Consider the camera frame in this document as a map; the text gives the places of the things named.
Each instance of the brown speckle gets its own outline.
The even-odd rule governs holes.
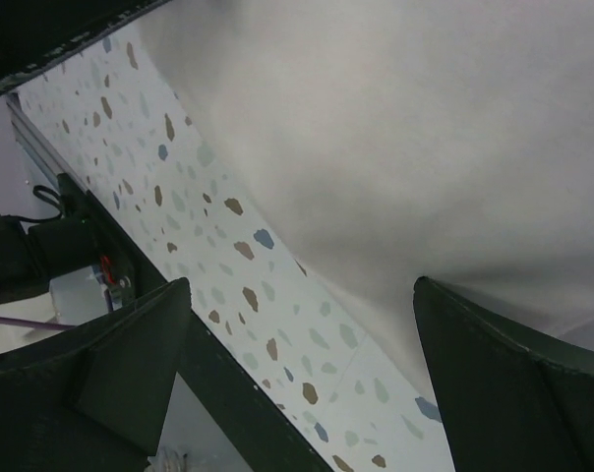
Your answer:
[[[381,469],[386,469],[386,460],[381,455],[378,454],[378,455],[374,456],[374,458],[372,459],[372,462],[374,464],[376,464],[378,467],[380,467]]]
[[[218,311],[216,310],[212,310],[209,313],[209,320],[213,323],[216,323],[217,325],[220,323],[220,315],[218,314]]]
[[[240,241],[234,244],[234,248],[236,248],[236,251],[242,254],[249,261],[252,261],[255,257],[254,252],[251,250],[251,246],[249,246],[247,243]]]
[[[301,271],[304,272],[304,275],[308,276],[308,272],[303,267],[301,267],[301,264],[297,263],[297,266],[301,268]]]
[[[161,203],[163,202],[163,196],[161,195],[161,187],[158,185],[155,187],[155,203],[158,207],[161,207]]]
[[[129,195],[133,195],[133,187],[131,187],[131,184],[129,182],[122,179],[122,185],[124,185],[124,188],[129,193]]]
[[[244,213],[244,210],[242,209],[240,202],[238,202],[238,200],[236,200],[236,199],[225,200],[225,206],[228,207],[229,209],[231,209],[234,213],[236,213],[238,215]]]
[[[334,459],[334,463],[336,464],[336,467],[338,467],[340,470],[342,470],[342,472],[354,472],[354,469],[352,469],[349,465],[347,465],[347,462],[345,462],[343,459],[341,459],[337,455],[333,455],[332,459]]]
[[[136,70],[140,69],[138,61],[136,61],[136,53],[133,50],[133,44],[130,42],[127,42],[127,56],[129,56],[129,64],[131,64],[131,67]]]
[[[277,341],[274,338],[267,343],[267,353],[273,361],[277,360]]]
[[[107,100],[107,97],[102,96],[100,98],[100,102],[102,103],[102,111],[104,111],[104,114],[107,115],[107,118],[111,119],[111,117],[113,116],[113,110],[111,109],[111,106],[109,105],[109,101]]]
[[[251,306],[254,312],[258,312],[258,296],[251,288],[245,287],[242,289],[242,294],[245,296],[247,303]]]
[[[302,395],[304,395],[304,398],[306,398],[308,400],[308,403],[310,403],[311,405],[316,405],[319,401],[317,389],[311,383],[305,382],[302,385]]]
[[[172,120],[168,116],[168,113],[165,114],[166,119],[166,136],[170,141],[175,139],[175,128],[172,126]]]

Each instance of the gray fabric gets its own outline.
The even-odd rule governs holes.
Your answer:
[[[175,0],[157,68],[295,257],[432,397],[420,275],[594,320],[594,0]]]

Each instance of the terrazzo wall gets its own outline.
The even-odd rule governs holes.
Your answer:
[[[20,90],[34,125],[333,470],[453,470],[432,405],[302,269],[134,25]]]

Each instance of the purple cable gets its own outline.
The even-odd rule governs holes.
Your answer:
[[[0,317],[0,325],[29,327],[31,329],[48,329],[51,331],[67,331],[68,329],[75,327],[71,324],[31,322],[29,320],[20,320],[18,318],[6,317]]]

